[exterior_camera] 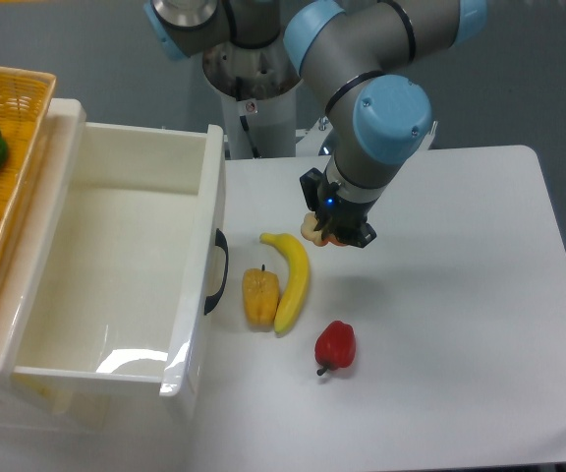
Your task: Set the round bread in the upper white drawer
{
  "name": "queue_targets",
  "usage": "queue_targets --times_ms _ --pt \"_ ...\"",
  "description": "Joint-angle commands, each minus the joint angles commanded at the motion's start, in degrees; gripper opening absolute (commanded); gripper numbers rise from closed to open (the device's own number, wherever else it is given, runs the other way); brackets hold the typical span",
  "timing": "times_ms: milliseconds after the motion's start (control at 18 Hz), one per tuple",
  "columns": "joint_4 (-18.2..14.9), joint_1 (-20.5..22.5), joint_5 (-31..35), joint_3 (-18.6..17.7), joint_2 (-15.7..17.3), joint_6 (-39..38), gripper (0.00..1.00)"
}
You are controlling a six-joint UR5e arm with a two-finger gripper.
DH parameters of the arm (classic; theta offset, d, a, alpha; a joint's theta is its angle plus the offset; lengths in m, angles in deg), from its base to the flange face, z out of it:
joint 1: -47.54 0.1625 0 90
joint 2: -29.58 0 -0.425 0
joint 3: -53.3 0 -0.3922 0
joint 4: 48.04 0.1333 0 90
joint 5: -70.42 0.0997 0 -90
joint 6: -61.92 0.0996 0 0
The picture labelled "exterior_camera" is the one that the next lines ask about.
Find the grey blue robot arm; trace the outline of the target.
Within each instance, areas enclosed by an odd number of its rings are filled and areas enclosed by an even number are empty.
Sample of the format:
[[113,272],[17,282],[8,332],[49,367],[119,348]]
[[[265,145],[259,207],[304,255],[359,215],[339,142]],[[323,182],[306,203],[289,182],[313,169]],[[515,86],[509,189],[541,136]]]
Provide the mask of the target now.
[[425,91],[399,70],[484,27],[483,1],[372,1],[347,13],[313,1],[288,24],[277,1],[147,1],[165,53],[202,58],[234,158],[289,156],[295,92],[305,85],[331,125],[330,158],[301,178],[303,236],[362,248],[368,212],[432,127]]

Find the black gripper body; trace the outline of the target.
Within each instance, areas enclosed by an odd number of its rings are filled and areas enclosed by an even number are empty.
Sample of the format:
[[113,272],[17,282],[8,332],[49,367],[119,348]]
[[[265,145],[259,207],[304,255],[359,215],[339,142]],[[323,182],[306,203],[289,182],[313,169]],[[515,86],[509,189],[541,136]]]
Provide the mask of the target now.
[[354,231],[361,223],[368,222],[368,212],[375,201],[354,202],[345,194],[344,185],[338,181],[330,182],[326,173],[322,173],[318,198],[319,208],[316,212],[310,211],[318,221],[316,230],[322,232],[323,238],[333,235],[345,246],[354,246]]

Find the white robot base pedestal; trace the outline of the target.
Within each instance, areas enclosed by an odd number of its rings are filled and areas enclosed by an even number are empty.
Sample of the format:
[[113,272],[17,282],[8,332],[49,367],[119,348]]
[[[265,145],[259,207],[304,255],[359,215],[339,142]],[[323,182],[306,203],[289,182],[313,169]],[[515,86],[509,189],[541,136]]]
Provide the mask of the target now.
[[220,98],[232,159],[296,154],[301,79],[281,39],[260,49],[218,44],[204,51],[202,68]]

